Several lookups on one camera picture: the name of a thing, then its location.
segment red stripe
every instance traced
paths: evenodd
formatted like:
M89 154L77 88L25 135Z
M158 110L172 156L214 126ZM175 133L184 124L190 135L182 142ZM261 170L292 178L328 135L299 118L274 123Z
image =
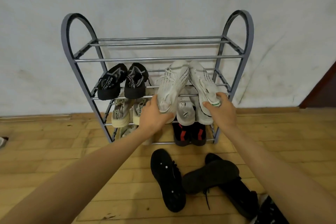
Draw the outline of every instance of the red stripe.
M181 132L181 141L185 141L185 140L184 140L184 135L185 135L185 134L186 134L186 131L182 131L182 132Z
M198 140L202 140L203 129L199 129Z

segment person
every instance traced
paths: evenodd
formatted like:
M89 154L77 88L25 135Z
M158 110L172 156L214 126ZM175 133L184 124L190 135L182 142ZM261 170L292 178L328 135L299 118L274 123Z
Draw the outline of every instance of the person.
M224 93L220 107L203 105L233 143L289 223L336 223L336 199L317 182L279 160L237 127L236 111ZM0 224L72 223L132 152L173 118L161 114L157 95L143 108L139 127L51 177L14 206Z

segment wooden baseboard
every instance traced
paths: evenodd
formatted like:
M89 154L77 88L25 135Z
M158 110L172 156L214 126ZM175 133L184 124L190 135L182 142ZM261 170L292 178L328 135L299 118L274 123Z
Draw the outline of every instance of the wooden baseboard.
M237 108L237 114L263 114L263 113L286 113L298 112L299 107L265 107L265 108ZM73 114L46 114L46 115L27 115L14 117L0 117L0 122L11 121L65 121L65 120L94 120L95 114L73 113Z

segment forearm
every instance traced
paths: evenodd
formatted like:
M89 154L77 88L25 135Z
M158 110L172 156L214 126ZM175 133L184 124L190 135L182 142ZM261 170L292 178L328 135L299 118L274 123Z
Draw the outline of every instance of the forearm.
M247 137L221 128L290 223L334 223L336 200L317 182Z
M78 160L33 191L0 223L71 223L147 134L136 129Z

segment shoe rack shelf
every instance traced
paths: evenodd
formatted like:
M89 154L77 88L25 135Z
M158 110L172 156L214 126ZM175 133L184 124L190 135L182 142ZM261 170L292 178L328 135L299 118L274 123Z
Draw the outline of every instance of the shoe rack shelf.
M229 27L233 20L237 17L241 16L246 25L246 41L244 48L239 47L235 44L230 38L227 37ZM86 45L84 45L79 51L73 53L70 39L69 39L69 29L71 23L74 19L80 20L88 29L92 40L90 40ZM79 63L82 62L100 62L101 67L103 68L102 76L108 71L106 67L106 62L126 62L126 61L162 61L162 60L216 60L215 67L213 68L206 68L206 70L212 70L213 72L213 81L216 82L217 76L220 78L222 83L216 84L217 86L225 86L227 89L227 95L230 101L232 101L235 92L237 90L239 81L242 77L244 72L244 68L246 62L249 58L252 44L253 44L253 35L254 35L254 26L253 20L251 15L245 10L237 10L230 15L229 19L227 20L223 33L218 36L186 36L186 37L144 37L144 38L98 38L93 27L91 26L90 22L81 14L78 13L70 13L66 15L62 21L61 25L61 40L63 49L65 52L65 56L67 57L70 66L81 86L84 95L87 98L93 112L97 116L98 122L101 125L104 133L111 143L115 139L115 135L117 133L117 129L114 129L114 133L112 136L110 135L107 126L111 125L107 123L107 116L109 115L111 107L114 105L115 99L110 100L109 105L106 109L104 116L100 114L98 107L95 101L99 100L95 94L97 92L97 86L99 79L97 80L96 85L93 89L89 89L86 81L82 75L82 72L78 66ZM219 44L218 54L216 56L178 56L178 57L153 57L153 58L104 58L102 51L100 49L101 46L111 46L111 47L122 47L122 46L171 46L171 45L203 45L203 44ZM227 44L232 47L237 54L236 55L223 55L223 48L224 45ZM97 59L83 59L83 55L90 49L95 48L98 58ZM232 85L229 85L228 82L225 80L224 76L222 75L221 71L219 70L219 66L221 64L222 59L240 59L236 75L233 79ZM149 73L158 73L164 72L165 70L148 70ZM158 88L158 86L147 86L147 88ZM181 94L180 97L192 97L197 96L197 94ZM214 126L211 126L213 138L208 139L208 141L213 141L213 143L218 142L219 137L219 130L218 128L215 129ZM153 144L173 144L174 142L156 142Z

